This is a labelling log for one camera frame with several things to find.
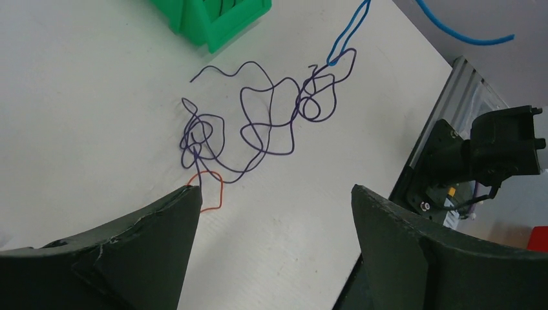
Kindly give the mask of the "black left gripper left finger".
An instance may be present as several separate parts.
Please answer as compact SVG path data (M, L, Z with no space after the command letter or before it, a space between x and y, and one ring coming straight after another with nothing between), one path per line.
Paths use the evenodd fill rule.
M176 309L201 190L186 185L94 229L1 252L2 309Z

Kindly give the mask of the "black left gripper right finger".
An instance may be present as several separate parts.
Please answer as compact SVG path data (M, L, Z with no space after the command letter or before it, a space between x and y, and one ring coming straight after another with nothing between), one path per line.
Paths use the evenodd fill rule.
M547 255L481 240L355 185L352 212L376 309L546 309Z

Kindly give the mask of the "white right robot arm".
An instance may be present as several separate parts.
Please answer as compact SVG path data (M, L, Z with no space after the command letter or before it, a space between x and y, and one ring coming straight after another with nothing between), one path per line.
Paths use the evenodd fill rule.
M547 136L535 132L534 121L542 115L541 108L526 105L478 116L468 139L427 153L427 175L440 185L478 181L499 187L511 176L541 174Z

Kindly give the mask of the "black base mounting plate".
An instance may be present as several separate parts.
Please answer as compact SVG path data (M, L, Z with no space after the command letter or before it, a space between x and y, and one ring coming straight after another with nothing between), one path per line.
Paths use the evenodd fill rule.
M444 119L431 124L422 147L414 150L416 163L403 169L390 194L390 208L404 215L418 215L428 223L442 225L447 217L443 204L449 190L430 171L431 154L463 139ZM427 261L411 241L398 236L400 226L381 205L369 206L365 187L352 189L352 212L361 256L352 269L334 309L402 309L407 302L421 309L426 287Z

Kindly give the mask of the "red plastic bin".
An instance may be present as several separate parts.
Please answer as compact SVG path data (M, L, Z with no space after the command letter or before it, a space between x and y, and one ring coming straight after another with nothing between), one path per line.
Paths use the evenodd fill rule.
M532 228L527 249L542 253L548 252L548 226L536 226Z

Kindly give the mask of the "green plastic bin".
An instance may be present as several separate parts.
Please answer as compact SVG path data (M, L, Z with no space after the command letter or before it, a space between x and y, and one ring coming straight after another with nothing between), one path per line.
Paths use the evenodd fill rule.
M214 54L266 14L271 0L151 0L169 28Z

